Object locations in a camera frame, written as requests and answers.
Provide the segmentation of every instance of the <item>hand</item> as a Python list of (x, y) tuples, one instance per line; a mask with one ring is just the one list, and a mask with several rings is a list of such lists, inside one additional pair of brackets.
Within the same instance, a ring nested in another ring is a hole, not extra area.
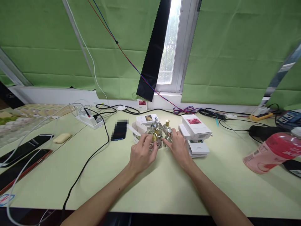
[(172, 143), (166, 139), (163, 139), (163, 142), (170, 148), (173, 156), (183, 169), (190, 165), (192, 158), (180, 131), (177, 132), (175, 129), (172, 129)]
[(139, 142), (133, 145), (131, 148), (131, 157), (129, 159), (128, 167), (136, 175), (146, 170), (156, 159), (158, 152), (158, 146), (156, 142), (154, 143), (154, 149), (152, 153), (149, 151), (152, 139), (152, 134), (142, 134)]

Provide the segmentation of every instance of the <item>white box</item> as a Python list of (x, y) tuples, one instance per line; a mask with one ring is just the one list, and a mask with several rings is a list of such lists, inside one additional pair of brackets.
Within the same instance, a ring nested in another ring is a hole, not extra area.
[(153, 122), (155, 121), (155, 118), (157, 118), (156, 114), (137, 116), (136, 121), (139, 122), (140, 124), (145, 125), (149, 129), (153, 124)]
[(209, 149), (203, 140), (188, 140), (186, 141), (187, 149), (191, 149), (193, 155), (207, 155), (209, 154)]
[(133, 132), (134, 143), (138, 143), (140, 136), (143, 133), (147, 133), (147, 127), (139, 122), (133, 122), (132, 126), (128, 125), (128, 129)]
[(188, 152), (192, 158), (204, 158), (207, 156), (207, 155), (194, 155), (194, 154), (192, 154), (191, 149), (189, 149)]
[(211, 130), (197, 116), (183, 115), (182, 117), (182, 123), (193, 140), (204, 140), (211, 136)]
[(190, 136), (188, 130), (185, 128), (183, 124), (179, 124), (178, 130), (184, 137), (184, 140), (192, 140), (192, 137)]
[(137, 99), (137, 103), (138, 103), (138, 110), (147, 110), (147, 101)]

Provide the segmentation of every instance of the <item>roller blind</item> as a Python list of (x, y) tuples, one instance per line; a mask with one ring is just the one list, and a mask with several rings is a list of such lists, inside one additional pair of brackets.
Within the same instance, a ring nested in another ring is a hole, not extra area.
[(94, 89), (94, 80), (61, 0), (5, 0), (0, 46), (39, 87)]
[[(110, 99), (136, 100), (140, 75), (119, 50), (88, 1), (68, 0), (95, 61), (96, 77)], [(160, 0), (96, 1), (124, 53), (141, 72)], [(87, 53), (91, 67), (92, 61)], [(96, 85), (99, 98), (105, 96)]]
[(0, 69), (0, 82), (7, 86), (13, 86), (14, 83), (9, 79), (9, 77), (4, 74), (4, 72)]
[(301, 60), (288, 71), (267, 105), (278, 104), (281, 109), (301, 109)]
[(258, 105), (301, 37), (299, 0), (203, 0), (182, 102)]
[[(89, 2), (68, 2), (107, 97), (136, 99), (139, 74), (117, 50)], [(121, 48), (141, 71), (160, 0), (96, 3)], [(0, 46), (34, 86), (96, 89), (99, 98), (105, 98), (95, 85), (62, 0), (5, 0), (0, 21)], [(88, 53), (87, 57), (93, 70)]]

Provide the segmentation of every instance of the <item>white wall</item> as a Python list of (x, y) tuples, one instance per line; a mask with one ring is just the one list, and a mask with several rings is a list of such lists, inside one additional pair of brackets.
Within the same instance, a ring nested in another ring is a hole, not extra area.
[[(26, 104), (62, 104), (74, 103), (79, 99), (85, 99), (91, 104), (101, 104), (107, 100), (98, 99), (95, 91), (87, 91), (80, 89), (58, 89), (58, 88), (39, 88), (29, 86), (13, 86), (9, 88), (18, 98)], [(210, 104), (193, 104), (181, 103), (181, 94), (175, 93), (160, 93), (170, 102), (174, 103), (179, 108), (186, 108), (193, 106), (194, 108), (214, 108), (222, 111), (232, 112), (252, 112), (256, 106), (242, 106), (242, 105), (210, 105)], [(109, 100), (109, 105), (122, 104), (130, 107), (138, 107), (137, 101), (132, 100)], [(155, 94), (153, 101), (148, 102), (148, 109), (161, 108), (172, 110), (173, 105)]]

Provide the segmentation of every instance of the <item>red phone case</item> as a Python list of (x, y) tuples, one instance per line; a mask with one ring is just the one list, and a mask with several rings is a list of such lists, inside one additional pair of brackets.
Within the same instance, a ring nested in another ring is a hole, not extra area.
[[(40, 164), (45, 158), (47, 158), (48, 155), (50, 155), (53, 151), (49, 150), (42, 158), (40, 158), (38, 161), (36, 161), (34, 164), (32, 164), (27, 170), (23, 171), (23, 173), (20, 175), (19, 180), (20, 181), (26, 174), (28, 174), (33, 168), (35, 168), (38, 164)], [(0, 195), (2, 195), (4, 192), (6, 192), (15, 182), (16, 179), (14, 179), (12, 182), (10, 182), (5, 188), (3, 188), (0, 191)]]

